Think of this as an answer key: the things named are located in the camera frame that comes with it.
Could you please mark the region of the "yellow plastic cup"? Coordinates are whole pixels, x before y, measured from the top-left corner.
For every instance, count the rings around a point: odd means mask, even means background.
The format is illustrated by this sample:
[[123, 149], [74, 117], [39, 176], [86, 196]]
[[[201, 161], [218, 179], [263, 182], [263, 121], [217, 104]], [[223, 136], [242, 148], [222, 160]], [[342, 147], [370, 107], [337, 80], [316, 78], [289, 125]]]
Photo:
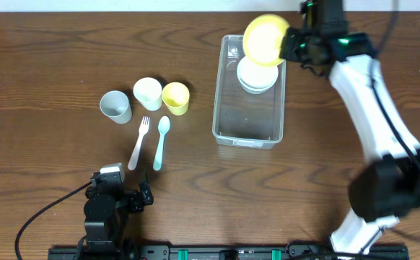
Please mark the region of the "yellow plastic cup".
[[189, 89], [180, 82], [171, 82], [162, 90], [162, 100], [175, 116], [182, 116], [188, 111]]

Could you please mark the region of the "clear plastic storage container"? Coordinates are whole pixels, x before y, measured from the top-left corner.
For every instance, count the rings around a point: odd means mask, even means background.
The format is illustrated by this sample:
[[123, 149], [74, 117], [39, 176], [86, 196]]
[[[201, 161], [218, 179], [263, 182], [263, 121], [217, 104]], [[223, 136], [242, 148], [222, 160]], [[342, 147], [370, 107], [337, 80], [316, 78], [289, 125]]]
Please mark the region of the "clear plastic storage container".
[[284, 135], [286, 63], [274, 84], [260, 94], [248, 92], [237, 76], [245, 57], [241, 35], [222, 38], [216, 78], [212, 132], [221, 145], [271, 149]]

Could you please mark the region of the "yellow plastic bowl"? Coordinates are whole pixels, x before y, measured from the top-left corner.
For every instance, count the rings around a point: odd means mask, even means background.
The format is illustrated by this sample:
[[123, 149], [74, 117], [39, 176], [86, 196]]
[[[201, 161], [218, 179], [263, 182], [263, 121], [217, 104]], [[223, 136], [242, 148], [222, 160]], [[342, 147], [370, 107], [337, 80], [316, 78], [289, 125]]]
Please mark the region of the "yellow plastic bowl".
[[242, 46], [245, 55], [255, 64], [264, 67], [277, 66], [281, 45], [290, 24], [276, 14], [256, 17], [245, 29]]

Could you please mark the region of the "white plastic cup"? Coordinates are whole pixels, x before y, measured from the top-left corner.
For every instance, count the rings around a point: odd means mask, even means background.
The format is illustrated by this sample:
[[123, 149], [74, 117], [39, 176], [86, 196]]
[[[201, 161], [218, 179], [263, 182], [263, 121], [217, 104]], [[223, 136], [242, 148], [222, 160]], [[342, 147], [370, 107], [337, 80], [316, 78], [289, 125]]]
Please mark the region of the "white plastic cup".
[[151, 77], [138, 80], [133, 87], [134, 97], [148, 111], [156, 111], [162, 106], [162, 85]]

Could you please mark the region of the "grey plastic cup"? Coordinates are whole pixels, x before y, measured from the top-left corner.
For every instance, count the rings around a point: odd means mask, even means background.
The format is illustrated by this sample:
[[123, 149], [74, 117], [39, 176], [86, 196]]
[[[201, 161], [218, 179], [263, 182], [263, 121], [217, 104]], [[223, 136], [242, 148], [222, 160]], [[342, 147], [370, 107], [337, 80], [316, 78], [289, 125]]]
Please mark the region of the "grey plastic cup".
[[117, 124], [126, 124], [132, 118], [129, 99], [124, 92], [113, 90], [106, 92], [100, 100], [100, 110]]

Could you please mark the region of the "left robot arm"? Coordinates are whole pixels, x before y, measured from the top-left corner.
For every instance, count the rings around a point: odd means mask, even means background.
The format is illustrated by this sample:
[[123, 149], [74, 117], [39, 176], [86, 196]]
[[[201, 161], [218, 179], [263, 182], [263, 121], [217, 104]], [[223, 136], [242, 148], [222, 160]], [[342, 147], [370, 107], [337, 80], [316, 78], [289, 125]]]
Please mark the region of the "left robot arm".
[[123, 234], [129, 215], [141, 213], [154, 203], [146, 173], [142, 173], [137, 190], [123, 186], [121, 173], [97, 172], [85, 191], [84, 228], [90, 253], [114, 254], [123, 250]]

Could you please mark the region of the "mint green plastic spoon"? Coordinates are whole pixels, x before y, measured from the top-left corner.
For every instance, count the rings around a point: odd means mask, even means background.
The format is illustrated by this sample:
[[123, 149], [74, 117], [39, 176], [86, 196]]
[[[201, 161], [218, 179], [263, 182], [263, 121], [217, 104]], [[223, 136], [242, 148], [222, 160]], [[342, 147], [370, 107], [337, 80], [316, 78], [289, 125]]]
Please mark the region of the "mint green plastic spoon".
[[162, 168], [163, 154], [164, 154], [164, 145], [165, 145], [165, 135], [170, 130], [171, 123], [168, 116], [163, 116], [159, 120], [158, 131], [159, 131], [159, 141], [157, 145], [157, 151], [154, 157], [153, 169], [159, 171]]

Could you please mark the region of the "grey plastic bowl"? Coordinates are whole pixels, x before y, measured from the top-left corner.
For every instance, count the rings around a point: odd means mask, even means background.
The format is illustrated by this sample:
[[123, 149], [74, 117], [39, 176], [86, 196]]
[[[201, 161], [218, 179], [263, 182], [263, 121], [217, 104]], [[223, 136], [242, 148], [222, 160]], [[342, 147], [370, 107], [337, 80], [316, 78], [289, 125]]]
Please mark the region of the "grey plastic bowl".
[[251, 87], [250, 85], [248, 85], [244, 82], [241, 82], [240, 84], [246, 92], [249, 92], [250, 94], [254, 94], [254, 95], [262, 94], [262, 93], [268, 91], [269, 89], [271, 89], [274, 86], [274, 84], [272, 84], [271, 86], [259, 88], [259, 87]]

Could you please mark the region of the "white plastic bowl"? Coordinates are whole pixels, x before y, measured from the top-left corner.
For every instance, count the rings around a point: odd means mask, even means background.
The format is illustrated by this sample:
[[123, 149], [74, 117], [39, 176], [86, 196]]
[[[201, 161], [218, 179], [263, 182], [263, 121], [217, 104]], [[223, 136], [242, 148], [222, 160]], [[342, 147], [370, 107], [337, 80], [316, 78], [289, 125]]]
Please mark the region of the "white plastic bowl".
[[252, 62], [247, 56], [237, 65], [237, 77], [251, 87], [267, 87], [274, 85], [279, 76], [277, 66], [260, 66]]

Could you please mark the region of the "white plastic fork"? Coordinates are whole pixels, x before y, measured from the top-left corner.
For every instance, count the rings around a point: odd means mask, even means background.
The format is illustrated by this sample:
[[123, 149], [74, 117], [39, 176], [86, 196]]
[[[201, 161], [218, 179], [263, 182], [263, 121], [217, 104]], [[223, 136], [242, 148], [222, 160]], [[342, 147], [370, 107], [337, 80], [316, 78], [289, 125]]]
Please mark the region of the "white plastic fork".
[[128, 169], [134, 170], [137, 166], [139, 160], [139, 153], [141, 151], [141, 145], [144, 139], [144, 136], [148, 133], [150, 126], [150, 117], [144, 116], [141, 120], [141, 124], [139, 126], [139, 136], [136, 141], [134, 150], [131, 154], [130, 160], [128, 161]]

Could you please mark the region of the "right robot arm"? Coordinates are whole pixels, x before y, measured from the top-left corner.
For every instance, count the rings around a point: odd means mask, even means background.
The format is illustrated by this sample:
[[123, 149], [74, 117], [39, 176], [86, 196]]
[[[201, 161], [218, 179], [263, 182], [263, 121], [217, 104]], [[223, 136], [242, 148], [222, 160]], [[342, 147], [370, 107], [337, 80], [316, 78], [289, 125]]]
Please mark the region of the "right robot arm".
[[303, 1], [301, 28], [288, 28], [280, 57], [327, 77], [352, 119], [366, 162], [349, 184], [351, 208], [330, 234], [331, 256], [370, 259], [370, 249], [402, 217], [420, 207], [420, 143], [411, 134], [385, 86], [379, 55], [398, 13], [377, 45], [349, 32], [341, 1]]

